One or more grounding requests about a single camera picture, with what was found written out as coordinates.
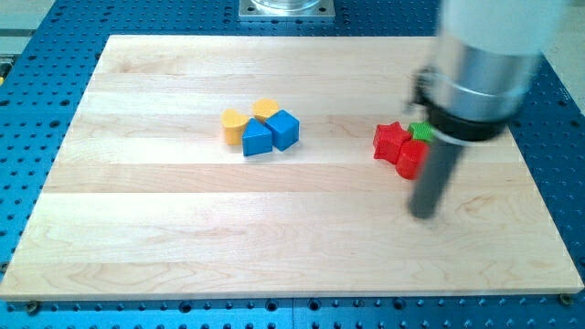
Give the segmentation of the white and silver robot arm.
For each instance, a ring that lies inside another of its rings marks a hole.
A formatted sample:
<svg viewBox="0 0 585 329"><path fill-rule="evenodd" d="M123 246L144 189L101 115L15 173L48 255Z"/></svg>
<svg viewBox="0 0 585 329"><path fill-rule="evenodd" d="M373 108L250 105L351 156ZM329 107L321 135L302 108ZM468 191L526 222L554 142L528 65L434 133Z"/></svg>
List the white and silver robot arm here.
<svg viewBox="0 0 585 329"><path fill-rule="evenodd" d="M466 145L496 137L516 116L566 0L444 0L414 103L433 133Z"/></svg>

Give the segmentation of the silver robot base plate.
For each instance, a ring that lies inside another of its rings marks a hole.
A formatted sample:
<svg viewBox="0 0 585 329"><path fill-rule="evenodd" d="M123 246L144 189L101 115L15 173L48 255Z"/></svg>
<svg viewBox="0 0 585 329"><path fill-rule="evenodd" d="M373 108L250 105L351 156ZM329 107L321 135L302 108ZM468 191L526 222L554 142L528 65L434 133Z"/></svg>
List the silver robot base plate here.
<svg viewBox="0 0 585 329"><path fill-rule="evenodd" d="M238 14L244 20L335 18L334 0L239 0Z"/></svg>

